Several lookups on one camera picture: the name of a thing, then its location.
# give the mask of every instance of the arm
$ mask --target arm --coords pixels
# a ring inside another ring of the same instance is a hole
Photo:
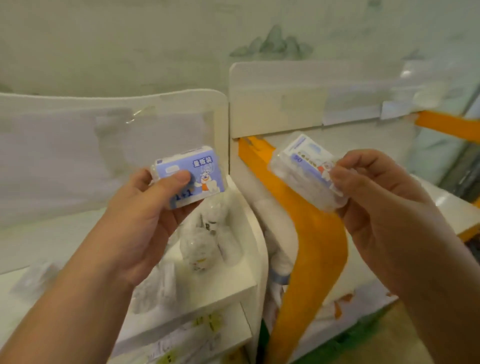
[[[133,175],[0,351],[0,364],[106,363],[134,287],[197,206],[163,209],[189,180],[181,171],[149,187],[147,170]]]
[[[420,184],[375,150],[347,153],[331,178],[350,196],[339,214],[360,255],[435,362],[480,363],[480,266]]]

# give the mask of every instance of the person's left hand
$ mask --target person's left hand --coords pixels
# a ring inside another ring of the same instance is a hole
[[[182,170],[149,186],[147,169],[133,174],[112,197],[107,210],[78,249],[83,261],[140,284],[160,261],[168,238],[200,201],[168,210],[169,199],[190,181]]]

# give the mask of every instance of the blue box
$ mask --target blue box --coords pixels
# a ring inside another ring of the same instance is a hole
[[[179,170],[189,171],[192,179],[183,191],[171,198],[171,209],[187,206],[225,191],[218,157],[212,147],[203,146],[168,158],[158,159],[150,168],[155,182],[171,176]]]

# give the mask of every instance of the blue and white package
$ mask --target blue and white package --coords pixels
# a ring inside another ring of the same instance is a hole
[[[218,157],[209,146],[158,159],[150,168],[150,173],[156,182],[179,170],[189,171],[192,179],[183,191],[170,199],[171,209],[187,206],[225,191]]]
[[[329,172],[335,160],[331,153],[311,138],[295,132],[275,150],[268,167],[319,210],[333,211],[348,201],[330,179]]]

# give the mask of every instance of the person's right hand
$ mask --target person's right hand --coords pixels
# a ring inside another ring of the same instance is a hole
[[[350,197],[338,213],[361,257],[393,293],[425,290],[439,270],[451,270],[460,240],[420,183],[390,157],[353,150],[330,176]]]

